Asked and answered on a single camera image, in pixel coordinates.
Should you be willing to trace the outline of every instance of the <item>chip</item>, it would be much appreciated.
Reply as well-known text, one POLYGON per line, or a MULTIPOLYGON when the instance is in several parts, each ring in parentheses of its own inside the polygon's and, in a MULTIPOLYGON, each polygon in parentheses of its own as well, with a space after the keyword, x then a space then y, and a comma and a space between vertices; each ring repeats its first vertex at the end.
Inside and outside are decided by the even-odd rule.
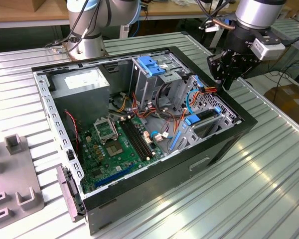
POLYGON ((107 152, 109 153, 110 157, 113 157, 117 154, 123 153, 123 148, 118 141, 112 141, 105 145, 107 152))
POLYGON ((98 176, 102 175, 102 172, 100 169, 96 169, 96 170, 92 171, 92 174, 94 177, 98 177, 98 176))

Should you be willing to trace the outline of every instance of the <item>metal chassis frame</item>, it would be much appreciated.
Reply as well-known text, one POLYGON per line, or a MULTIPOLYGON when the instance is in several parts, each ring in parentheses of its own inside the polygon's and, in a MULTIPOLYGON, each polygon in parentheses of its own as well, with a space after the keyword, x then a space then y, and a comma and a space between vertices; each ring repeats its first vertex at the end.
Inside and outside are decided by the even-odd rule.
POLYGON ((95 67, 96 65, 106 63, 108 61, 120 61, 120 60, 126 60, 127 55, 131 57, 136 57, 137 55, 141 54, 152 54, 155 55, 156 53, 161 53, 164 51, 169 51, 170 53, 173 53, 178 59, 181 60, 181 62, 184 63, 184 65, 191 69, 195 74, 197 74, 201 79, 204 79, 204 81, 209 86, 215 86, 215 82, 207 76, 195 63, 193 63, 185 54, 183 54, 177 47, 168 47, 168 48, 161 48, 156 49, 152 51, 141 51, 136 52, 134 54, 122 54, 122 55, 116 55, 116 56, 110 56, 110 57, 101 57, 97 59, 89 59, 89 60, 83 60, 83 61, 74 61, 71 63, 61 63, 61 64, 54 64, 49 66, 42 66, 42 67, 34 67, 32 68, 32 71, 35 74, 35 79, 37 81, 37 87, 38 91, 41 94, 41 101, 45 106, 45 113, 47 115, 47 118, 53 119, 54 125, 50 125, 51 130, 54 131, 54 133, 59 135, 59 138, 57 139, 58 143, 61 146, 61 152, 63 155, 60 155, 63 159, 63 165, 70 168, 72 175, 76 181, 76 184, 78 186, 78 189, 80 191, 80 195, 82 197, 84 207, 86 209, 86 212, 89 213, 91 210, 97 209, 98 207, 107 204, 108 202, 111 202, 116 197, 120 195, 126 195, 126 192, 129 190, 132 190, 136 188, 137 186, 140 186, 142 184, 145 184, 146 182, 149 182, 150 179, 154 179, 158 175, 167 175, 168 171, 170 171, 171 168, 175 168, 177 165, 181 165, 186 163, 186 161, 190 160, 200 160, 197 159, 197 156, 204 151, 207 151, 208 149, 212 148, 213 146, 216 146, 217 144, 224 142, 224 139, 230 139, 228 140, 230 145, 227 146, 227 144, 221 149, 221 155, 217 154, 215 155, 215 160, 211 159, 208 164, 215 163, 218 161, 230 148, 231 146, 239 140, 244 134, 246 134, 248 131, 251 130, 251 128, 257 123, 257 121, 246 111, 244 110, 231 96, 229 96, 225 91, 219 91, 218 96, 224 101, 226 105, 228 105, 235 114, 237 114, 242 122, 235 127, 227 129, 225 132, 221 132, 215 136, 213 136, 212 139, 208 139, 204 142, 203 145, 198 144, 196 146, 193 146, 192 148, 185 150, 183 152, 180 152, 178 154, 172 154, 169 155, 169 157, 164 158, 159 163, 159 166, 154 165, 149 168, 147 168, 146 171, 142 173, 137 174, 130 174, 128 177, 125 177, 125 180, 121 181, 120 183, 113 182, 111 187, 104 186, 101 189, 95 190, 93 193, 84 195, 82 192, 82 188, 80 187, 80 180, 84 176, 84 172, 79 164, 79 161, 77 157, 75 156, 74 160, 68 160, 66 157, 66 151, 71 149, 74 151, 70 140, 68 139, 67 134, 61 135, 58 133, 60 130, 64 130, 64 126, 62 124, 62 121, 60 119, 60 116, 57 112, 57 109, 55 107, 55 104, 53 102, 53 98, 50 96, 48 91, 48 84, 46 82, 46 79, 44 76, 49 75, 50 72, 53 73, 63 73, 67 72, 71 69, 76 69, 78 67, 78 64, 85 67, 95 67))

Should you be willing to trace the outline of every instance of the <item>aluminum table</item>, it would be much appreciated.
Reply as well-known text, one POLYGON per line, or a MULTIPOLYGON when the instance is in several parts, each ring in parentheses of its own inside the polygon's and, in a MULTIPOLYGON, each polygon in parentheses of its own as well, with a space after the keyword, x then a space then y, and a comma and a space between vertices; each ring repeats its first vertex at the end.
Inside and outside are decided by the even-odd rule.
MULTIPOLYGON (((177 46, 206 73, 210 54, 189 35, 105 42, 113 55, 177 46)), ((244 80, 229 94, 258 121, 225 157, 93 236, 72 223, 56 178, 61 163, 30 68, 69 61, 39 48, 0 53, 0 141, 27 138, 45 207, 0 230, 6 238, 299 238, 299 126, 244 80)))
MULTIPOLYGON (((292 40, 299 37, 299 22, 294 19, 278 19, 272 30, 282 39, 292 40)), ((299 41, 293 44, 299 50, 299 41)))

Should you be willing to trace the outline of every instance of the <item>cable connector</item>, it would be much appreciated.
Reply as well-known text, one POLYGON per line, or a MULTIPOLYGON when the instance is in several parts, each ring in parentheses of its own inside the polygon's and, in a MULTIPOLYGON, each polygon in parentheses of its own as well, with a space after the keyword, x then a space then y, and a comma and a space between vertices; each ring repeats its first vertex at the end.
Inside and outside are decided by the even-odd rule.
POLYGON ((161 134, 161 136, 164 137, 164 138, 168 138, 168 135, 169 135, 169 133, 167 133, 166 131, 161 134))
POLYGON ((162 135, 159 133, 159 134, 157 134, 157 135, 154 136, 154 139, 155 139, 156 142, 160 142, 160 141, 163 140, 163 137, 162 137, 162 135))

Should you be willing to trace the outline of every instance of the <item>blue pcie slot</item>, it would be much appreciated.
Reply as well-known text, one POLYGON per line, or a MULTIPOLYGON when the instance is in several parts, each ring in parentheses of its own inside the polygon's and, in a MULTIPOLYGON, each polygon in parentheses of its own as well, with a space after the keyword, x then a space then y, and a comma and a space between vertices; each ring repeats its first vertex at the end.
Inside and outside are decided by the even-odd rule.
POLYGON ((172 144, 171 147, 169 148, 171 151, 174 149, 175 144, 177 143, 177 141, 178 141, 180 135, 181 135, 181 132, 178 131, 178 133, 177 133, 177 135, 176 135, 176 137, 175 137, 175 140, 174 140, 173 144, 172 144))
POLYGON ((108 178, 102 179, 101 181, 94 183, 94 187, 96 187, 96 188, 97 188, 97 187, 100 187, 100 186, 102 186, 102 185, 105 185, 105 184, 107 184, 107 183, 110 183, 110 182, 112 182, 112 181, 114 181, 114 180, 116 180, 116 179, 118 179, 118 178, 120 178, 120 177, 122 177, 122 176, 128 174, 128 173, 130 172, 130 170, 131 170, 134 166, 135 166, 135 164, 131 165, 130 167, 128 167, 128 168, 126 168, 126 169, 124 169, 124 170, 122 170, 122 171, 120 171, 120 172, 118 172, 118 173, 116 173, 116 174, 114 174, 114 175, 108 177, 108 178))

